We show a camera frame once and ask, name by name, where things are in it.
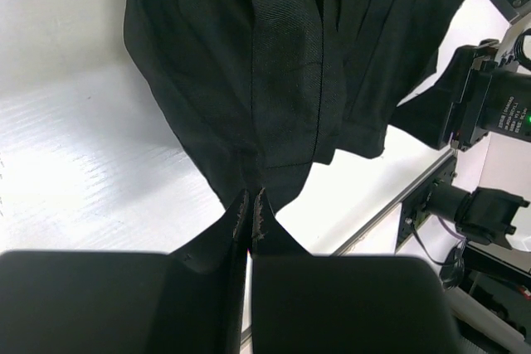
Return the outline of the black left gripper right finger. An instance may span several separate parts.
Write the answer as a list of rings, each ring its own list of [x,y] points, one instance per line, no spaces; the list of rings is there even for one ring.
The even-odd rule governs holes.
[[[461,353],[432,267],[416,257],[312,255],[256,196],[251,236],[255,353]]]

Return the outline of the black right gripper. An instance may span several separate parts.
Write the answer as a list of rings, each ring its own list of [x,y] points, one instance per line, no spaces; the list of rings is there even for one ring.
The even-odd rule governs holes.
[[[488,133],[497,133],[528,143],[530,141],[530,57],[524,51],[524,38],[518,38],[499,60],[495,42],[481,47],[484,51],[470,68],[462,100],[457,106],[457,120],[451,124],[451,147],[466,151]],[[408,133],[432,149],[448,145],[446,133],[453,104],[455,61],[452,60],[436,83],[416,97],[398,106],[391,126]]]

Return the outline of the black skirt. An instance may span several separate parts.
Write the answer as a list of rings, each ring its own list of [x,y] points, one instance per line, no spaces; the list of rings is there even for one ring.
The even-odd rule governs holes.
[[[221,204],[376,158],[465,0],[126,0],[124,45]]]

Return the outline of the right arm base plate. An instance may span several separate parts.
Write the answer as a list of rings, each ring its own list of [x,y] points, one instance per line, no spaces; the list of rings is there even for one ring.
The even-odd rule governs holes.
[[[450,155],[424,173],[402,201],[397,232],[396,252],[413,237],[412,230],[419,231],[430,216],[430,202],[438,187],[449,186],[455,179],[457,158]]]

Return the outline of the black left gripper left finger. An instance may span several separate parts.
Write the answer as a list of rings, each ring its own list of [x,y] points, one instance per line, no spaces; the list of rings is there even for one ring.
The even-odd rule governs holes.
[[[237,353],[249,195],[170,254],[12,250],[4,353]]]

